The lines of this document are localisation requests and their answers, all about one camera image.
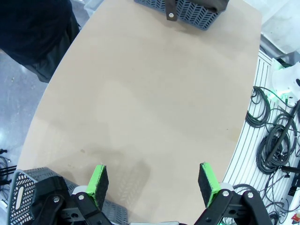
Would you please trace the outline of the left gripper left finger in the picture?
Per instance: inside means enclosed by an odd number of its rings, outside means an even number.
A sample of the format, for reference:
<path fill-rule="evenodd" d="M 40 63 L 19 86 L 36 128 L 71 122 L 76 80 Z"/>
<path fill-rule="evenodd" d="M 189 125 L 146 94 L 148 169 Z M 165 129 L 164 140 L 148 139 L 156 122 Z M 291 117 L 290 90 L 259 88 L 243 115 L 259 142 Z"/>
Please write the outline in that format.
<path fill-rule="evenodd" d="M 109 225 L 102 211 L 108 189 L 105 165 L 97 165 L 84 192 L 70 195 L 62 188 L 47 196 L 43 205 L 44 225 Z"/>

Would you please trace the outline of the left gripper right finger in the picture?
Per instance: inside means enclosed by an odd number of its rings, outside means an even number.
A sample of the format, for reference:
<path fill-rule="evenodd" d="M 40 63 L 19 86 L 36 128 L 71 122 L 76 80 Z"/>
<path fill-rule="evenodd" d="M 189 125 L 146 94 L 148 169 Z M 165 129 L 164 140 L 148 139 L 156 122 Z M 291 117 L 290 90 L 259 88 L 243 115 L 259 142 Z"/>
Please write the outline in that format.
<path fill-rule="evenodd" d="M 272 221 L 256 190 L 237 194 L 222 189 L 209 163 L 199 166 L 198 184 L 205 210 L 196 225 L 220 225 L 224 218 L 232 218 L 237 225 L 271 225 Z"/>

